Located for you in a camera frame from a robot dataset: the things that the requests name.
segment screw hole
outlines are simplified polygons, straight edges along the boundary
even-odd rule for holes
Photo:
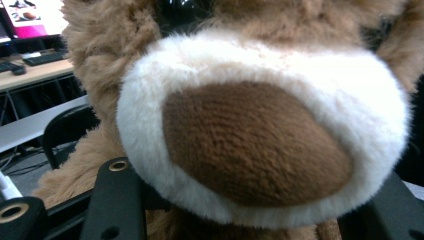
[[[103,231],[101,238],[102,240],[112,240],[115,239],[119,235],[119,228],[110,227]]]
[[[26,203],[15,203],[0,210],[0,223],[11,222],[24,215],[29,209]]]
[[[118,161],[109,165],[109,170],[112,172],[119,172],[128,167],[127,161]]]

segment black eye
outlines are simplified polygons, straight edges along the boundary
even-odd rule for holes
[[[182,31],[211,15],[212,0],[159,0],[158,22],[162,33]]]

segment black cable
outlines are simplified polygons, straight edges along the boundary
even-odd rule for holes
[[[64,146],[64,147],[55,147],[55,148],[53,148],[53,151],[54,151],[55,153],[57,153],[57,152],[59,152],[59,151],[61,151],[61,150],[65,149],[66,147],[67,147],[67,146]],[[5,165],[5,169],[2,169],[2,171],[6,172],[7,170],[9,170],[9,169],[11,169],[12,167],[16,166],[17,164],[21,163],[22,161],[25,161],[25,160],[27,160],[28,158],[33,157],[33,156],[35,156],[35,155],[37,155],[37,154],[41,154],[41,153],[44,153],[44,150],[43,150],[42,148],[38,148],[38,149],[36,149],[35,151],[31,152],[31,154],[29,154],[29,155],[27,155],[27,156],[21,157],[20,159],[15,160],[15,161],[13,161],[13,162],[9,162],[9,163],[7,164],[7,166]],[[25,167],[25,168],[22,168],[22,169],[13,170],[13,171],[11,171],[10,173],[14,173],[15,171],[25,170],[25,169],[27,169],[27,168],[30,168],[30,167]]]
[[[44,86],[45,86],[45,85],[41,86],[41,97],[43,98],[43,100],[44,100],[47,104],[49,104],[49,105],[50,105],[50,107],[53,107],[53,106],[55,106],[55,104],[53,103],[53,100],[50,98],[50,96],[49,96],[49,95],[47,95],[47,94],[45,93]]]
[[[6,91],[6,96],[9,98],[10,105],[12,106],[13,114],[15,114],[16,120],[19,120],[18,112],[16,111],[15,103],[13,102],[12,95],[9,91]]]
[[[45,166],[47,164],[49,164],[49,162],[48,161],[44,161],[42,163],[37,163],[37,164],[34,164],[32,166],[29,166],[29,167],[25,167],[25,168],[17,169],[17,170],[14,170],[14,171],[6,172],[5,175],[7,175],[7,176],[20,176],[20,175],[24,175],[24,174],[27,174],[27,173],[32,172],[34,170],[37,170],[37,169],[39,169],[39,168],[41,168],[41,167],[43,167],[43,166]]]
[[[16,160],[13,160],[13,158],[15,158],[17,156],[16,153],[15,153],[13,156],[11,156],[10,159],[8,159],[7,164],[4,164],[4,166],[3,166],[4,169],[2,169],[2,171],[7,171],[10,168],[12,168],[13,166],[17,165],[18,163],[20,163],[20,162],[22,162],[22,161],[24,161],[24,160],[26,160],[30,157],[33,157],[37,154],[43,153],[43,152],[44,152],[43,149],[36,149],[35,151],[31,152],[31,154],[29,154],[29,155],[22,156],[22,157],[20,157]]]
[[[4,171],[6,169],[9,168],[9,164],[12,162],[13,158],[16,157],[16,154],[18,153],[18,147],[14,147],[13,148],[13,153],[11,154],[10,157],[8,157],[6,160],[2,160],[1,166],[0,166],[0,171]]]
[[[2,126],[3,125],[3,119],[4,119],[4,116],[6,116],[6,107],[7,107],[7,101],[8,101],[9,99],[7,98],[7,96],[5,95],[4,96],[4,104],[3,104],[3,108],[1,109],[1,114],[0,114],[0,126]]]

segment keyboard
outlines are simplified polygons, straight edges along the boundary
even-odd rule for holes
[[[10,71],[13,67],[16,65],[11,62],[0,62],[0,72]]]
[[[56,62],[65,59],[63,53],[49,53],[38,57],[24,58],[24,63],[29,66],[38,66],[46,63]]]

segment wooden desk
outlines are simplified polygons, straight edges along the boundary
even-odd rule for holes
[[[73,67],[68,60],[62,60],[34,67],[26,65],[26,69],[27,73],[20,76],[15,76],[10,71],[0,73],[0,92],[69,74]]]

